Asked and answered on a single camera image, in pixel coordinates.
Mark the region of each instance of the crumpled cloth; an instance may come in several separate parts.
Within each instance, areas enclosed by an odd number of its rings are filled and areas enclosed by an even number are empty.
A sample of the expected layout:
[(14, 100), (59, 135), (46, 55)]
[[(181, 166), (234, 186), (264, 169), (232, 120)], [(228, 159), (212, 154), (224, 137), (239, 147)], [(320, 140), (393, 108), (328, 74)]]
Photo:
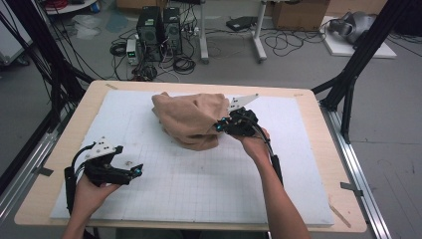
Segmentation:
[(164, 92), (152, 96), (152, 111), (163, 130), (182, 147), (206, 150), (218, 145), (213, 124), (228, 115), (229, 100), (223, 94), (197, 94), (171, 97)]

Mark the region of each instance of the human arm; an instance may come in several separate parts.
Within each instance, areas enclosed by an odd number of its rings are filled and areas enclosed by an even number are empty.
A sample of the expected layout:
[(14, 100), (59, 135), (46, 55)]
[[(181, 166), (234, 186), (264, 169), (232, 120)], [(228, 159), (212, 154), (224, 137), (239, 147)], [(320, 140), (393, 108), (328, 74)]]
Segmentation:
[(289, 198), (270, 163), (269, 152), (259, 137), (234, 136), (254, 160), (261, 176), (270, 232), (274, 239), (311, 238), (304, 220)]
[(78, 182), (74, 209), (71, 218), (63, 233), (62, 239), (83, 238), (85, 227), (90, 221), (91, 215), (103, 205), (106, 198), (116, 191), (120, 185), (102, 185), (97, 187), (83, 175)]

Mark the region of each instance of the cardboard box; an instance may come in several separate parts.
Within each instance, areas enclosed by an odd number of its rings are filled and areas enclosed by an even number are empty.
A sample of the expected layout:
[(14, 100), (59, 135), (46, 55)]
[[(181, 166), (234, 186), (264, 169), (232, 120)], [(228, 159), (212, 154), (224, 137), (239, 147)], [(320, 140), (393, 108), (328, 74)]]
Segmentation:
[(277, 29), (317, 31), (330, 0), (303, 0), (298, 4), (277, 3), (273, 23)]
[(274, 6), (276, 6), (275, 2), (267, 2), (264, 16), (273, 16)]
[(167, 0), (115, 0), (117, 8), (126, 10), (138, 10), (144, 6), (159, 6), (163, 9)]
[(342, 17), (347, 12), (361, 11), (378, 15), (387, 0), (333, 0), (326, 10), (326, 16)]

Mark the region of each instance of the gray floor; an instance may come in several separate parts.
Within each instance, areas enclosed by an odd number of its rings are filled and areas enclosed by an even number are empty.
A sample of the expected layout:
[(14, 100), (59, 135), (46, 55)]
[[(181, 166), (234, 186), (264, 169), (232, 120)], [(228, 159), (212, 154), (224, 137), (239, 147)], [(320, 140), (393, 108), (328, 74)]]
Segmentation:
[[(112, 75), (110, 42), (135, 25), (129, 21), (120, 32), (111, 33), (106, 25), (113, 14), (112, 7), (106, 7), (96, 15), (103, 20), (102, 32), (92, 40), (72, 37), (75, 49), (103, 77)], [(224, 21), (213, 20), (207, 24), (225, 29)], [(270, 27), (271, 22), (267, 20), (265, 26)], [(277, 57), (265, 46), (268, 60), (258, 64), (249, 35), (224, 34), (209, 37), (208, 43), (210, 55), (214, 56), (209, 65), (197, 61), (191, 75), (177, 75), (177, 79), (163, 74), (156, 81), (311, 89), (338, 75), (349, 59), (331, 56), (323, 43), (305, 43), (286, 57)], [(350, 139), (391, 236), (422, 238), (422, 60), (395, 44), (386, 43), (397, 58), (373, 59), (360, 75), (355, 88)], [(399, 43), (422, 53), (420, 44)], [(194, 59), (199, 59), (197, 51)], [(123, 79), (127, 78), (126, 74), (130, 77), (130, 70), (125, 60), (117, 69)], [(49, 110), (48, 96), (34, 65), (12, 66), (0, 72), (0, 103), (0, 172), (3, 172)], [(0, 225), (1, 237), (59, 237), (61, 227), (23, 227), (14, 223), (14, 213), (23, 197)], [(101, 233), (105, 238), (112, 238), (113, 230), (102, 229)], [(371, 232), (313, 233), (313, 237), (371, 238)]]

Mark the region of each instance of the table leg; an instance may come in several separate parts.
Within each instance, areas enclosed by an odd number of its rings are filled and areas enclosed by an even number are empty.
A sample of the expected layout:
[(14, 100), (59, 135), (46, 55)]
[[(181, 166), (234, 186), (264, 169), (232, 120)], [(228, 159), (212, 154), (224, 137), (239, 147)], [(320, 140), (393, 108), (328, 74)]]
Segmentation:
[(205, 0), (201, 0), (201, 29), (199, 34), (199, 47), (201, 49), (201, 60), (204, 64), (209, 63), (207, 38), (205, 37)]
[(261, 39), (260, 39), (261, 27), (263, 25), (263, 19), (264, 19), (266, 6), (267, 6), (267, 1), (261, 1), (260, 10), (258, 12), (257, 29), (256, 31), (252, 31), (255, 47), (257, 48), (257, 51), (258, 51), (259, 63), (267, 60), (267, 55), (265, 54), (263, 44), (261, 43)]

